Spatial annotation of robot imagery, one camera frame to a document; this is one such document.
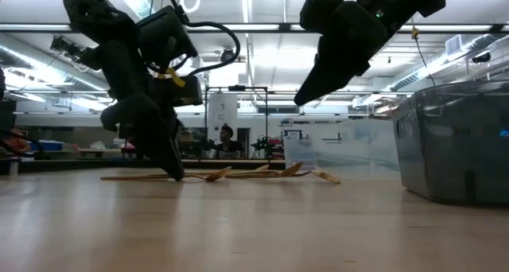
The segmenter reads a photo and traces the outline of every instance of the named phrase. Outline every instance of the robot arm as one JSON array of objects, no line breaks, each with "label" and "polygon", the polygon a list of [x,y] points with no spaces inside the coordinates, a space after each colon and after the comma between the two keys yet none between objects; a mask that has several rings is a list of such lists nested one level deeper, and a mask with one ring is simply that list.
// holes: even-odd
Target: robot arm
[{"label": "robot arm", "polygon": [[179,181],[184,176],[177,147],[181,123],[174,107],[188,104],[175,100],[188,97],[192,87],[193,104],[201,103],[199,82],[195,76],[182,77],[185,88],[177,88],[172,80],[154,79],[147,67],[166,74],[176,57],[197,56],[182,19],[169,6],[139,23],[107,0],[64,0],[64,6],[71,27],[98,44],[85,49],[80,62],[100,68],[118,100],[102,112],[104,128],[117,131],[120,124],[137,149]]},{"label": "robot arm", "polygon": [[301,106],[345,87],[412,16],[428,17],[444,7],[445,0],[306,0],[300,24],[321,37],[294,102]]}]

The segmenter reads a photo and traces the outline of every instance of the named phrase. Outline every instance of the man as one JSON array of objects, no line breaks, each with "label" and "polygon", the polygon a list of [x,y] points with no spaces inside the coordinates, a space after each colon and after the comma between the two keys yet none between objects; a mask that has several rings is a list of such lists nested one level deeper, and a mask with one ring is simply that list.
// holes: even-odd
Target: man
[{"label": "man", "polygon": [[219,152],[225,153],[240,152],[240,156],[241,157],[243,156],[242,144],[237,141],[232,141],[231,137],[233,137],[233,130],[227,125],[222,126],[220,132],[220,140],[222,143],[216,147],[217,157],[219,157],[220,155]]}]

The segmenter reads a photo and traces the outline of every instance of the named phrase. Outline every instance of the desk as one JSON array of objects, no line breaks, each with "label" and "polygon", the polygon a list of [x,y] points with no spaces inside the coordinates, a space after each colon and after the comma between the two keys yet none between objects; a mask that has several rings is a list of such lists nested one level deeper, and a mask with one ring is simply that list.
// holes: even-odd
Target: desk
[{"label": "desk", "polygon": [[509,266],[509,211],[433,204],[400,180],[99,180],[147,173],[161,170],[0,181],[0,271],[491,272]]},{"label": "desk", "polygon": [[[36,153],[37,151],[29,151],[27,153]],[[60,150],[60,151],[45,151],[44,153],[44,156],[46,156],[47,159],[64,159],[64,158],[69,158],[70,156],[72,156],[74,153],[77,153],[75,150]],[[9,153],[9,152],[6,152],[6,151],[2,151],[0,152],[0,159],[1,158],[9,158],[9,157],[12,157],[13,154],[12,153]]]}]

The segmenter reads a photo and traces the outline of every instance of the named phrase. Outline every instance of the wooden spoon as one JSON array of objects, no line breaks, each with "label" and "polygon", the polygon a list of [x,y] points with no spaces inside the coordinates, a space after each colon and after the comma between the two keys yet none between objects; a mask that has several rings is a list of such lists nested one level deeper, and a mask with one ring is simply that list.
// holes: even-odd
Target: wooden spoon
[{"label": "wooden spoon", "polygon": [[316,169],[316,170],[313,170],[312,173],[314,175],[316,175],[317,177],[323,178],[326,181],[331,181],[331,182],[333,182],[335,184],[340,184],[341,183],[340,179],[338,179],[337,177],[334,177],[332,174],[327,173],[325,171],[321,171],[321,170],[317,170]]},{"label": "wooden spoon", "polygon": [[303,165],[304,165],[304,162],[299,162],[299,163],[297,163],[295,165],[292,165],[288,169],[285,169],[281,173],[278,173],[277,171],[274,171],[276,173],[272,173],[272,174],[267,174],[266,173],[267,171],[263,171],[263,172],[256,172],[256,171],[254,171],[254,172],[245,172],[245,173],[230,173],[230,174],[226,175],[226,178],[244,179],[244,178],[291,177],[295,173],[297,173],[302,168]]},{"label": "wooden spoon", "polygon": [[[221,169],[219,171],[215,171],[209,173],[208,176],[201,176],[196,173],[186,173],[184,177],[194,177],[199,178],[204,181],[217,181],[220,178],[224,177],[229,171],[231,167],[227,167]],[[170,178],[168,174],[154,174],[154,175],[145,175],[145,176],[135,176],[135,177],[101,177],[101,181],[144,181],[144,180],[164,180]]]},{"label": "wooden spoon", "polygon": [[[274,172],[274,173],[278,173],[277,171],[269,171],[267,170],[269,168],[269,165],[262,165],[261,167],[257,168],[257,169],[254,169],[254,170],[251,170],[251,171],[245,171],[245,172],[234,172],[234,173],[229,173],[228,175],[235,175],[235,174],[240,174],[240,173],[266,173],[266,172]],[[198,173],[194,173],[195,175],[209,175],[211,173],[215,173],[217,171],[212,171],[212,172],[198,172]]]}]

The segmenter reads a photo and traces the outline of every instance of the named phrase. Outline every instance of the person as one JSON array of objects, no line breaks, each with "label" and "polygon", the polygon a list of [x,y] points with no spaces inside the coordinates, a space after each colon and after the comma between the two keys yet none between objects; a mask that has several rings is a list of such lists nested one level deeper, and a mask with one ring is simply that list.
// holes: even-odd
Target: person
[{"label": "person", "polygon": [[216,147],[217,157],[220,155],[219,152],[240,152],[240,156],[243,156],[242,144],[240,142],[231,140],[231,137],[233,137],[233,129],[228,125],[222,126],[220,132],[220,140],[222,143]]},{"label": "person", "polygon": [[[23,135],[22,132],[16,129],[12,129],[10,132],[20,136]],[[30,151],[30,144],[25,139],[9,136],[6,139],[4,139],[4,142],[18,152],[26,153]]]}]

